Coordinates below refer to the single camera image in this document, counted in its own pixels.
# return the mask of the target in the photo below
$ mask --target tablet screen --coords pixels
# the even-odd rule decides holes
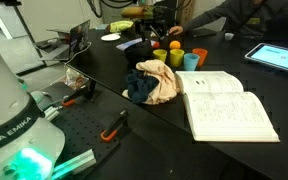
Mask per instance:
[[[251,55],[253,59],[288,68],[288,50],[264,45]]]

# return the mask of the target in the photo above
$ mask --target green light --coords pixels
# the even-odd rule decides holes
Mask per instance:
[[[52,161],[32,148],[22,149],[17,154],[15,163],[20,167],[21,180],[46,179],[52,170]]]

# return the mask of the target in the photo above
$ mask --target red cup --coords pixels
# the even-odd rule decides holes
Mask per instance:
[[[197,63],[197,67],[202,67],[208,51],[202,48],[195,48],[192,50],[192,53],[200,56],[200,59],[198,60],[198,63]]]

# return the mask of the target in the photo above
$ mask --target person's hand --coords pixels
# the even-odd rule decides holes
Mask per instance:
[[[178,35],[178,34],[181,34],[183,32],[183,28],[182,26],[174,26],[170,29],[170,34],[173,34],[173,35]]]

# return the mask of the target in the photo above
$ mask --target green cup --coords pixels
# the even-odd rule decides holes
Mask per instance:
[[[184,51],[182,49],[172,49],[170,51],[170,65],[180,67],[183,64]]]
[[[167,56],[167,51],[165,51],[164,49],[156,49],[153,51],[153,57],[155,59],[159,59],[163,61],[164,63],[166,60],[166,56]]]

